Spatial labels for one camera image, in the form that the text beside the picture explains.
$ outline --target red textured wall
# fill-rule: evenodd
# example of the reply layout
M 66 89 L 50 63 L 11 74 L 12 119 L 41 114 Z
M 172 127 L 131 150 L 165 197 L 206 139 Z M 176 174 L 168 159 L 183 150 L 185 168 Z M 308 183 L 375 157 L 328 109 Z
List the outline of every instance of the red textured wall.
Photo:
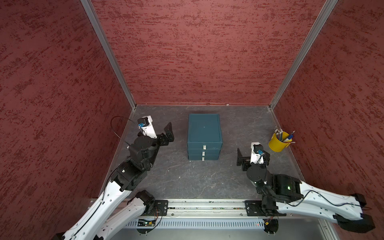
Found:
M 129 105 L 80 1 L 1 1 L 0 31 L 0 239 L 47 240 L 98 196 Z
M 310 184 L 362 193 L 384 236 L 384 2 L 339 0 L 275 112 L 296 130 L 292 151 Z
M 324 0 L 92 0 L 139 104 L 268 105 Z

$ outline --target pencil holder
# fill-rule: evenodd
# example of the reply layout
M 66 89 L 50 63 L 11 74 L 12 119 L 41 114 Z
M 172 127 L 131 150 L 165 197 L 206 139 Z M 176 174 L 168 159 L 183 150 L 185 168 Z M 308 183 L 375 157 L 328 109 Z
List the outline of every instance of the pencil holder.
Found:
M 288 133 L 283 132 L 283 140 L 289 136 Z M 268 145 L 270 149 L 274 152 L 281 152 L 284 148 L 288 147 L 292 139 L 289 139 L 287 142 L 281 142 L 277 139 L 276 133 L 273 134 L 271 141 L 269 141 Z

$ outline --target gray table surface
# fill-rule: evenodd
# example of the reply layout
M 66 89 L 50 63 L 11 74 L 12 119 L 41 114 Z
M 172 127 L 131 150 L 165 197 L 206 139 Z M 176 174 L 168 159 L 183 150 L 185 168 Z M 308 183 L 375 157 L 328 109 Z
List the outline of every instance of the gray table surface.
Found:
M 187 153 L 188 114 L 217 113 L 223 135 L 223 146 L 216 161 L 189 161 Z M 299 178 L 292 156 L 287 149 L 273 152 L 268 142 L 276 126 L 267 107 L 241 106 L 138 106 L 133 120 L 151 115 L 157 134 L 164 132 L 172 122 L 175 141 L 160 147 L 154 167 L 130 195 L 147 190 L 156 199 L 255 199 L 260 198 L 255 187 L 241 167 L 236 166 L 237 148 L 243 156 L 250 156 L 251 142 L 260 142 L 271 154 L 268 170 L 274 174 L 287 174 Z M 131 124 L 126 136 L 133 142 L 139 129 Z M 115 164 L 129 156 L 126 146 Z

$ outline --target metal grille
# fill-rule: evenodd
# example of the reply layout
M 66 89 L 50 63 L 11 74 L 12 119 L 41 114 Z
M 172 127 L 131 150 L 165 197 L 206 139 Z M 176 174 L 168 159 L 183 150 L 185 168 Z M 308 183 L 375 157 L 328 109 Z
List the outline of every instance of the metal grille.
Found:
M 125 228 L 137 227 L 137 219 L 130 221 Z M 198 229 L 264 229 L 262 219 L 196 219 L 196 218 L 163 218 L 156 228 L 198 228 Z

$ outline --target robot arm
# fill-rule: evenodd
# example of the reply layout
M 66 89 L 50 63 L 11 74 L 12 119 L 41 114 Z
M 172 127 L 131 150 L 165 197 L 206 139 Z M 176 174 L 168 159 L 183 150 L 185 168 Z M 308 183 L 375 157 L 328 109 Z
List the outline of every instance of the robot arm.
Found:
M 243 157 L 237 149 L 237 165 L 247 171 L 248 179 L 263 196 L 260 204 L 252 206 L 254 212 L 264 216 L 295 213 L 323 218 L 351 232 L 365 233 L 375 228 L 372 217 L 363 214 L 362 207 L 366 205 L 363 195 L 339 195 L 288 175 L 271 174 L 267 170 L 270 155 L 263 146 L 253 142 L 251 150 L 251 157 Z
M 143 213 L 153 212 L 155 198 L 144 190 L 137 193 L 125 208 L 108 219 L 113 210 L 128 197 L 153 167 L 159 147 L 174 141 L 171 123 L 164 128 L 165 134 L 158 135 L 153 128 L 151 116 L 140 118 L 138 126 L 141 131 L 134 143 L 128 147 L 131 156 L 115 169 L 103 193 L 83 217 L 71 229 L 64 234 L 57 234 L 54 239 L 107 240 L 129 220 Z

